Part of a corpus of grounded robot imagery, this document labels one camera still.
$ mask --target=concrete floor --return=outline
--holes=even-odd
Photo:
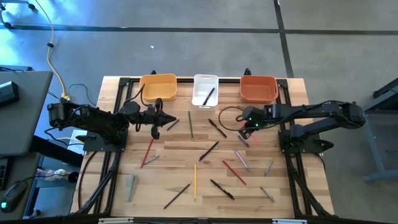
[[[271,0],[39,2],[60,26],[278,28]],[[286,29],[398,29],[395,0],[279,2]],[[32,13],[22,5],[8,4],[3,16],[16,25],[47,25],[42,11]],[[45,61],[50,35],[42,30],[0,30],[1,64],[50,70]],[[346,100],[365,105],[372,91],[397,77],[397,42],[398,35],[287,35],[294,77],[305,79],[311,103]],[[52,62],[66,86],[86,84],[94,101],[105,75],[145,75],[154,69],[239,77],[249,67],[256,75],[287,76],[279,34],[57,31],[55,45]],[[61,93],[56,77],[50,90]],[[77,103],[87,103],[83,88],[74,87],[71,95]],[[46,104],[50,102],[56,99],[48,96]],[[47,119],[44,109],[36,130],[44,138]],[[67,129],[54,135],[71,133]],[[333,130],[322,138],[335,143],[325,153],[325,162],[336,214],[397,223],[398,180],[362,181],[363,175],[376,170],[363,130]],[[42,207],[46,200],[38,202]],[[70,202],[64,207],[67,213]]]

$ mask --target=wooden tabletop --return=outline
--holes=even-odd
[[[98,98],[98,106],[105,111],[113,111],[116,92],[120,77],[104,77]],[[291,102],[293,105],[308,104],[304,80],[288,79]],[[239,99],[238,84],[219,85],[219,102],[215,111],[197,111],[191,104],[192,83],[178,83],[177,97],[174,101],[164,102],[164,112],[177,117],[180,122],[170,131],[168,124],[159,129],[160,139],[155,140],[148,158],[160,156],[154,162],[140,169],[141,161],[147,150],[150,126],[142,126],[135,132],[134,126],[129,128],[126,150],[122,153],[119,175],[113,202],[112,216],[115,217],[211,217],[211,218],[292,218],[294,217],[292,199],[285,158],[279,149],[277,130],[279,127],[255,132],[256,144],[248,139],[250,148],[246,148],[237,138],[237,132],[221,128],[228,136],[225,139],[210,125],[208,118],[218,124],[220,110],[227,106],[254,105],[262,108],[262,104],[245,104]],[[134,85],[132,94],[138,91],[138,83]],[[191,140],[188,113],[191,111],[194,139]],[[225,111],[221,121],[227,127],[240,128],[242,124],[235,121],[238,110]],[[307,124],[311,119],[296,120]],[[199,157],[215,142],[220,143],[201,162]],[[237,149],[246,164],[248,172],[234,154]],[[98,185],[104,153],[99,152],[88,165],[81,186],[81,201],[84,203]],[[244,185],[227,169],[221,159],[225,159],[232,168],[247,182]],[[271,171],[264,177],[264,171],[274,161]],[[197,164],[198,193],[193,199],[193,168]],[[328,183],[321,160],[303,154],[303,164],[308,188],[326,211],[333,213]],[[136,174],[139,178],[137,189],[130,202],[123,200],[126,191],[128,174]],[[228,198],[216,188],[210,179],[215,180],[225,190],[234,195],[235,200]],[[187,184],[192,185],[179,196],[167,209],[163,207]],[[264,187],[273,196],[275,202],[267,198],[259,187]],[[300,208],[304,211],[302,193],[298,192]],[[106,188],[102,207],[106,203]],[[77,210],[77,188],[73,197],[71,212]]]

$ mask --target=green pencil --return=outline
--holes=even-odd
[[[191,112],[190,111],[188,111],[188,117],[189,117],[189,127],[191,128],[191,139],[193,140],[192,121],[191,121]]]

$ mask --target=computer mouse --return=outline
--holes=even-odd
[[[6,190],[0,201],[0,210],[10,213],[15,210],[26,191],[27,184],[23,181],[16,181]]]

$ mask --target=chair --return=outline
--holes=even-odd
[[[4,27],[7,28],[7,29],[12,29],[13,27],[12,27],[12,25],[11,25],[10,23],[4,22],[4,20],[2,19],[1,13],[2,13],[3,11],[6,10],[6,8],[2,5],[2,3],[27,4],[28,7],[29,7],[29,9],[31,9],[31,10],[34,10],[34,9],[36,8],[33,4],[29,3],[28,1],[21,1],[21,0],[0,0],[0,9],[1,9],[1,12],[0,12],[0,21],[1,21],[1,23],[4,25]]]

